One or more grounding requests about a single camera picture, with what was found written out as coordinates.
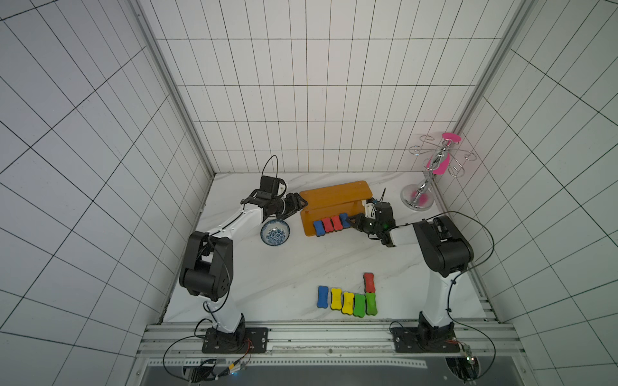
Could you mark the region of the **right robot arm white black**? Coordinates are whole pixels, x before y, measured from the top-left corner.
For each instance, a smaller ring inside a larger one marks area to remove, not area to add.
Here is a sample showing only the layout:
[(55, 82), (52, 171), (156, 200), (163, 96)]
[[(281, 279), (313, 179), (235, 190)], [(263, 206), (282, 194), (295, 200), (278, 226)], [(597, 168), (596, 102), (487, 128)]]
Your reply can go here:
[(426, 303), (419, 312), (417, 341), (425, 346), (452, 337), (450, 294), (458, 276), (468, 270), (474, 252), (452, 219), (439, 214), (429, 219), (398, 225), (389, 203), (376, 203), (374, 214), (348, 219), (352, 228), (380, 241), (387, 248), (416, 244), (431, 270)]

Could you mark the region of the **green eraser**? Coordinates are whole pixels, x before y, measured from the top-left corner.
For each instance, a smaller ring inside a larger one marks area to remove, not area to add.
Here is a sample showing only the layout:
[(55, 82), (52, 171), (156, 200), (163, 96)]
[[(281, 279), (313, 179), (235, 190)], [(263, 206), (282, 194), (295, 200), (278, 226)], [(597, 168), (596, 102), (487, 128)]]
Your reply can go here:
[(364, 318), (366, 315), (366, 297), (364, 294), (354, 294), (354, 305), (352, 314), (357, 318)]
[(365, 293), (366, 301), (366, 314), (370, 316), (376, 316), (378, 314), (378, 307), (375, 293)]

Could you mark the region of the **yellow eraser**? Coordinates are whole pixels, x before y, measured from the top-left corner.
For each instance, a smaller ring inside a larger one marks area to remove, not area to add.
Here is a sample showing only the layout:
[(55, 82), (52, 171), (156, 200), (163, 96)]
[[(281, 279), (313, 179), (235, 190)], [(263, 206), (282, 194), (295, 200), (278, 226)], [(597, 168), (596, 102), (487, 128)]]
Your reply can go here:
[(353, 314), (354, 299), (355, 299), (355, 294), (354, 293), (350, 293), (350, 292), (344, 292), (343, 293), (343, 305), (342, 305), (342, 308), (341, 308), (341, 312), (344, 315), (352, 315)]
[(343, 308), (343, 292), (340, 288), (331, 288), (331, 303), (332, 310), (342, 310)]

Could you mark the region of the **blue eraser top shelf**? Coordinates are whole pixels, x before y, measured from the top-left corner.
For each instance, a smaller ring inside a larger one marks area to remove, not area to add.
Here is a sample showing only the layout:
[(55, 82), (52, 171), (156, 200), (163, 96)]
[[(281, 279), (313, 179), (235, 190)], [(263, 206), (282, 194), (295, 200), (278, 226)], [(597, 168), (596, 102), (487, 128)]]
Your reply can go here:
[(327, 286), (319, 286), (318, 287), (318, 299), (317, 299), (317, 307), (321, 309), (327, 309), (329, 307), (329, 288)]

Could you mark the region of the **red eraser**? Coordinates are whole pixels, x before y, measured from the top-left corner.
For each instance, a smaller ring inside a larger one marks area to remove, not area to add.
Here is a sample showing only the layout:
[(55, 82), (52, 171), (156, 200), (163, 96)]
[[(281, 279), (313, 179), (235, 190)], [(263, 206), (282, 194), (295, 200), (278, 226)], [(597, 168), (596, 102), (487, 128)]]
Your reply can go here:
[(332, 226), (334, 231), (341, 231), (344, 229), (344, 226), (341, 222), (341, 218), (339, 216), (333, 216), (331, 218)]
[(364, 273), (363, 274), (364, 283), (365, 283), (365, 293), (374, 294), (376, 292), (376, 286), (374, 281), (373, 273)]
[(333, 223), (331, 218), (324, 218), (322, 220), (323, 228), (325, 233), (332, 233), (334, 231)]

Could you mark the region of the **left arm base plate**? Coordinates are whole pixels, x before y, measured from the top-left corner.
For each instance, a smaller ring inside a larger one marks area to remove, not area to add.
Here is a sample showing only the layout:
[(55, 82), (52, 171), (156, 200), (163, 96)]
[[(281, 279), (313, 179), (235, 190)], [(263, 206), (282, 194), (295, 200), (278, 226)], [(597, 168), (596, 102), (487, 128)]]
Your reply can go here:
[(267, 351), (269, 329), (240, 326), (234, 333), (207, 329), (201, 351), (204, 354), (262, 354)]

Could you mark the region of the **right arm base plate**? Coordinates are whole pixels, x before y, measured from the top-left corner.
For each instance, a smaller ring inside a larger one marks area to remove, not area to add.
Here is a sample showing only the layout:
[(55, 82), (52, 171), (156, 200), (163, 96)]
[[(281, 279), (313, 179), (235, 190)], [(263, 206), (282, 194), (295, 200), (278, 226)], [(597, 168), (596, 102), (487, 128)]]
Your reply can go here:
[(397, 353), (459, 353), (452, 326), (440, 328), (392, 327), (390, 329)]

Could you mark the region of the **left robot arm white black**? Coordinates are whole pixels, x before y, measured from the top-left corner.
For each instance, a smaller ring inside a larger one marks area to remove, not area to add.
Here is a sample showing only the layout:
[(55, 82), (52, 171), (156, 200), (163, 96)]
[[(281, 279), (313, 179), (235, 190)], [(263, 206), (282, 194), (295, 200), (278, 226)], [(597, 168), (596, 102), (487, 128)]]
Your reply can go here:
[(188, 240), (180, 269), (179, 284), (191, 296), (205, 301), (215, 332), (242, 341), (244, 315), (231, 300), (233, 246), (270, 217), (283, 221), (308, 206), (298, 193), (272, 196), (252, 192), (241, 201), (239, 211), (207, 232), (194, 231)]

